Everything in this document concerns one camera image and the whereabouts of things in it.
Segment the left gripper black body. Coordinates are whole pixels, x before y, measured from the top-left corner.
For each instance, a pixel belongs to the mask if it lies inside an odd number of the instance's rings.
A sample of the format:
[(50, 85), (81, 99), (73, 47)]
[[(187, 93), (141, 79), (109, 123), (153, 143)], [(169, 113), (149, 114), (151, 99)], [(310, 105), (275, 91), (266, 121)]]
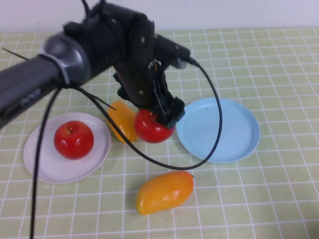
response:
[(142, 68), (135, 63), (122, 61), (117, 64), (117, 73), (127, 74), (132, 78), (132, 99), (128, 101), (138, 108), (155, 111), (159, 101), (174, 98), (168, 91), (163, 70), (155, 60)]

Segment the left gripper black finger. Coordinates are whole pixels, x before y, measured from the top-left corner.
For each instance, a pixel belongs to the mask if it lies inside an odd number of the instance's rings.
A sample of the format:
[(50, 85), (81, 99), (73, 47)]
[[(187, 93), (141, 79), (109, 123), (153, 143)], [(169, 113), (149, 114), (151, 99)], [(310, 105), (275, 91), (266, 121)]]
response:
[(166, 128), (173, 128), (184, 116), (184, 107), (184, 101), (178, 97), (159, 101), (155, 110), (156, 122)]
[(124, 100), (131, 100), (130, 87), (132, 86), (132, 78), (122, 73), (114, 73), (113, 78), (120, 84), (117, 94)]

